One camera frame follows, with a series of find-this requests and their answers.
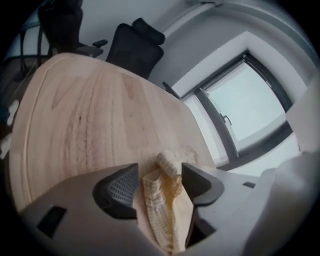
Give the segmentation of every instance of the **window handle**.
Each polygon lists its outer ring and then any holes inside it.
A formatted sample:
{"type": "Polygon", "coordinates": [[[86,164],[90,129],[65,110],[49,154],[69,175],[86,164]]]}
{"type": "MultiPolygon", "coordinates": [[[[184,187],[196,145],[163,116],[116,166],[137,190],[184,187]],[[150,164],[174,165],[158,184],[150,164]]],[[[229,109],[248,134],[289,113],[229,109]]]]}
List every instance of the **window handle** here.
{"type": "Polygon", "coordinates": [[[220,116],[222,117],[222,119],[223,119],[224,122],[226,122],[226,119],[228,119],[230,125],[232,126],[232,122],[230,121],[230,119],[229,119],[229,117],[228,117],[227,115],[222,115],[222,114],[220,113],[220,116]]]}

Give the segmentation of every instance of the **light wood tabletop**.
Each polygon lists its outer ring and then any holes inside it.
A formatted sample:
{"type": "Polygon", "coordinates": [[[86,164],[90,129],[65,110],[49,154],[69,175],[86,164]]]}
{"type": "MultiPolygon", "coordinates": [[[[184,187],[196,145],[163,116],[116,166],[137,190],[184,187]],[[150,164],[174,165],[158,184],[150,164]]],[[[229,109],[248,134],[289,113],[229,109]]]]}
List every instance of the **light wood tabletop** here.
{"type": "Polygon", "coordinates": [[[34,74],[15,118],[9,162],[15,206],[21,211],[62,180],[108,167],[138,163],[141,178],[161,151],[183,146],[214,167],[181,101],[107,62],[56,55],[34,74]]]}

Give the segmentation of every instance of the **gray window frame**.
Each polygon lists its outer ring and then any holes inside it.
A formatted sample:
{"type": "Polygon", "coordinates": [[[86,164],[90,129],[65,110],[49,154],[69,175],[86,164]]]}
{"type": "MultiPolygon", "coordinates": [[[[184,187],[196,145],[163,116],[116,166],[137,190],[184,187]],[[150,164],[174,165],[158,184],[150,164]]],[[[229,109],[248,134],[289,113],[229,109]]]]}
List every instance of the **gray window frame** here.
{"type": "Polygon", "coordinates": [[[240,167],[263,156],[264,154],[278,146],[293,132],[290,125],[286,121],[283,125],[278,127],[267,137],[243,150],[237,151],[236,146],[226,126],[226,120],[219,114],[215,106],[212,104],[211,100],[206,95],[205,90],[222,79],[224,76],[229,74],[242,63],[246,63],[248,66],[250,66],[269,85],[269,87],[281,103],[281,106],[285,113],[292,106],[292,101],[290,100],[288,94],[283,89],[281,84],[275,78],[275,76],[260,61],[258,61],[258,59],[250,54],[249,50],[246,50],[236,56],[234,59],[223,65],[217,71],[197,84],[193,89],[184,94],[181,97],[182,100],[195,95],[208,113],[212,123],[214,124],[229,159],[228,163],[218,166],[220,170],[224,171],[229,171],[234,168],[240,167]]]}

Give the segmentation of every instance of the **office chair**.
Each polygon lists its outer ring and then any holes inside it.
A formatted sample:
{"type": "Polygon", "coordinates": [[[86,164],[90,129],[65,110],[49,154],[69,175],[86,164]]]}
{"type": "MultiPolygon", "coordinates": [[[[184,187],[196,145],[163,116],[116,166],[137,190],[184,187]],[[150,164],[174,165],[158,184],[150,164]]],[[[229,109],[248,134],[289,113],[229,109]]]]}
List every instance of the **office chair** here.
{"type": "Polygon", "coordinates": [[[49,41],[49,56],[57,53],[76,53],[97,57],[103,53],[100,47],[108,41],[100,40],[88,46],[79,42],[79,31],[83,19],[82,1],[51,0],[39,7],[38,17],[49,41]]]}
{"type": "Polygon", "coordinates": [[[164,55],[159,45],[165,36],[138,18],[132,26],[122,23],[114,34],[106,61],[148,79],[164,55]]]}

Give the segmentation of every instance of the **headrest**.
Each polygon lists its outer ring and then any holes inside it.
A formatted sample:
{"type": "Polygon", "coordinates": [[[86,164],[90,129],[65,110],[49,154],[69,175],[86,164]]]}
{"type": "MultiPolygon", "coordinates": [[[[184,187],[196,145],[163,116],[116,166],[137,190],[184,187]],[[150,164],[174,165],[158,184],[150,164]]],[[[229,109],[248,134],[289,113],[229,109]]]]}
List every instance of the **headrest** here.
{"type": "Polygon", "coordinates": [[[153,44],[159,46],[165,42],[165,35],[147,24],[142,18],[136,19],[132,23],[132,27],[138,34],[153,44]]]}
{"type": "Polygon", "coordinates": [[[70,9],[75,10],[81,8],[83,0],[48,0],[39,9],[49,9],[52,8],[63,10],[63,9],[70,9]]]}

